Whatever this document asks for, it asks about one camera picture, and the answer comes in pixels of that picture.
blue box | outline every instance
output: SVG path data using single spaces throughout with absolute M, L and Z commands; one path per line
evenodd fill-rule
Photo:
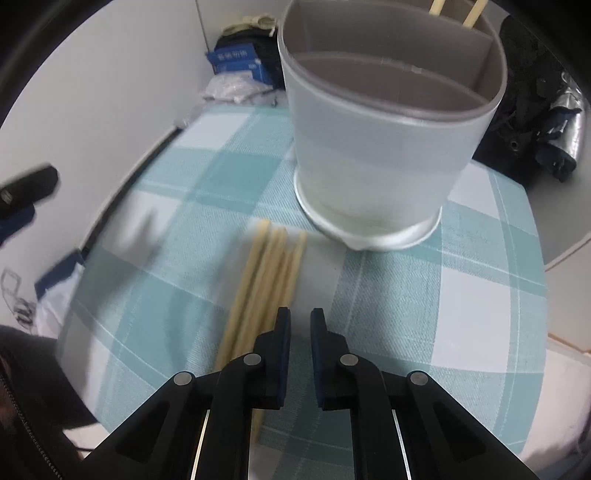
M 252 78 L 266 85 L 273 85 L 261 59 L 251 43 L 217 48 L 207 52 L 207 59 L 216 74 L 227 72 L 251 72 Z

blue checkered tablecloth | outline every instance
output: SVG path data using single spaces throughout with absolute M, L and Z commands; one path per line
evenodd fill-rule
M 441 225 L 404 251 L 354 252 L 318 233 L 293 191 L 289 111 L 218 106 L 135 183 L 100 242 L 57 357 L 113 430 L 177 371 L 210 371 L 258 219 L 309 231 L 292 306 L 288 393 L 267 413 L 259 478 L 353 478 L 348 413 L 316 407 L 309 314 L 381 369 L 434 377 L 513 452 L 545 360 L 540 243 L 523 188 L 471 163 Z

plastic container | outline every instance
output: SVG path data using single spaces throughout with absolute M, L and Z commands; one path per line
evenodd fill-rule
M 506 61 L 471 4 L 293 1 L 279 34 L 311 221 L 353 249 L 407 248 L 440 208 L 501 101 Z

zipper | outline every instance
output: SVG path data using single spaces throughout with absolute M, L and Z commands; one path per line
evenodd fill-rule
M 49 458 L 49 456 L 47 455 L 47 453 L 45 452 L 45 450 L 41 446 L 41 443 L 39 443 L 39 440 L 37 439 L 37 437 L 33 433 L 33 430 L 31 429 L 31 426 L 29 425 L 29 422 L 28 422 L 27 418 L 25 417 L 25 414 L 22 411 L 21 406 L 19 405 L 17 398 L 14 395 L 14 392 L 12 391 L 12 387 L 11 387 L 10 382 L 8 380 L 6 370 L 4 370 L 4 365 L 2 364 L 1 360 L 0 360 L 0 383 L 2 384 L 4 389 L 6 390 L 6 392 L 8 394 L 8 398 L 10 399 L 10 402 L 12 403 L 12 406 L 17 413 L 18 419 L 20 420 L 23 428 L 27 432 L 27 435 L 29 435 L 29 438 L 31 439 L 33 445 L 37 449 L 37 452 L 39 452 L 39 454 L 43 458 L 46 465 L 49 467 L 49 469 L 52 471 L 52 473 L 56 476 L 57 480 L 64 480 L 60 471 L 53 464 L 53 462 L 51 461 L 51 459 Z

white plastic bag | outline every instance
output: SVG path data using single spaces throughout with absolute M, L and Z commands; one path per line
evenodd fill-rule
M 59 337 L 83 271 L 84 266 L 76 264 L 69 278 L 55 284 L 43 295 L 35 311 L 37 335 L 49 338 Z
M 258 93 L 270 90 L 273 90 L 271 85 L 253 80 L 251 72 L 219 73 L 209 81 L 202 96 L 222 102 L 242 103 Z

